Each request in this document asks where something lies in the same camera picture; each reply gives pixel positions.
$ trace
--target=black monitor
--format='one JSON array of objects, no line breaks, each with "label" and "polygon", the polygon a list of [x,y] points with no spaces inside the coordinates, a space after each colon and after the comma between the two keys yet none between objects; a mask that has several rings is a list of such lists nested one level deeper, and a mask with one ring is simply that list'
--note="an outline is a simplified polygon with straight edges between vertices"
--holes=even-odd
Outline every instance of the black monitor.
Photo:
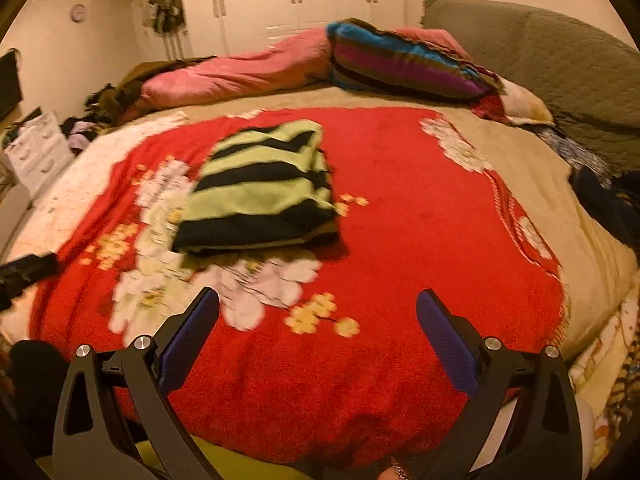
[{"label": "black monitor", "polygon": [[0,120],[22,101],[16,55],[17,50],[10,50],[0,57]]}]

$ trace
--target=blanket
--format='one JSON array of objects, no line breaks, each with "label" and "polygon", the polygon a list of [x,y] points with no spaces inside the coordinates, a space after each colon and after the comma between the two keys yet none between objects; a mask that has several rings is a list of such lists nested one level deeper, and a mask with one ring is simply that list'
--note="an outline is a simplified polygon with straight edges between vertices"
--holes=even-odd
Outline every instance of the blanket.
[{"label": "blanket", "polygon": [[[508,346],[561,342],[557,259],[441,114],[303,108],[243,117],[156,135],[114,167],[58,251],[62,273],[38,290],[31,336],[67,358],[84,343],[113,349],[152,334],[212,286],[222,318],[170,397],[180,420],[254,458],[334,466],[431,449],[464,405],[415,319],[424,288]],[[170,252],[210,147],[240,129],[303,118],[325,131],[341,242],[210,260]]]}]

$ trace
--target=green quilted headboard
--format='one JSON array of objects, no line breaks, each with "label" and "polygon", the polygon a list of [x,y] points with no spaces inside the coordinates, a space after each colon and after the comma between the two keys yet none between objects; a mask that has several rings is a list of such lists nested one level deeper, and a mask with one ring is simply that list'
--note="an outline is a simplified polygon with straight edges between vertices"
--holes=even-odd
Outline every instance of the green quilted headboard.
[{"label": "green quilted headboard", "polygon": [[640,170],[640,54],[564,14],[487,0],[424,0],[474,61],[545,101],[564,132],[615,173]]}]

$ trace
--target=metal bolt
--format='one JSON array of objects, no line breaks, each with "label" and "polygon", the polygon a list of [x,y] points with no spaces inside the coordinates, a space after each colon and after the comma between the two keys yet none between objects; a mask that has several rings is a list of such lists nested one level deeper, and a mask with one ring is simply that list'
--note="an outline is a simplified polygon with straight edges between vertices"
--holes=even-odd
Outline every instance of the metal bolt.
[{"label": "metal bolt", "polygon": [[489,350],[499,350],[500,348],[502,348],[502,343],[495,337],[488,337],[484,340],[484,346],[486,346]]},{"label": "metal bolt", "polygon": [[91,347],[89,345],[80,345],[78,350],[76,350],[76,355],[78,357],[84,357],[85,355],[88,355],[90,351]]},{"label": "metal bolt", "polygon": [[151,338],[148,335],[141,335],[138,339],[136,339],[133,346],[135,346],[138,350],[144,350],[148,348],[151,344]]},{"label": "metal bolt", "polygon": [[560,352],[555,346],[549,345],[548,347],[545,348],[545,354],[547,354],[551,358],[555,358],[560,355]]}]

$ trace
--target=striped garment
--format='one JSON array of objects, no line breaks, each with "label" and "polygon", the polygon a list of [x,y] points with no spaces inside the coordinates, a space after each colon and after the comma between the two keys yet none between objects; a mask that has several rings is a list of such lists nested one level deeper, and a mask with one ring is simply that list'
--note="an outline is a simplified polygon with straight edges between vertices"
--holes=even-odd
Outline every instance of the striped garment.
[{"label": "striped garment", "polygon": [[497,75],[453,50],[381,32],[361,20],[330,23],[326,32],[330,79],[342,88],[466,102],[502,87]]},{"label": "striped garment", "polygon": [[322,128],[298,120],[221,140],[200,168],[172,251],[303,244],[335,233]]}]

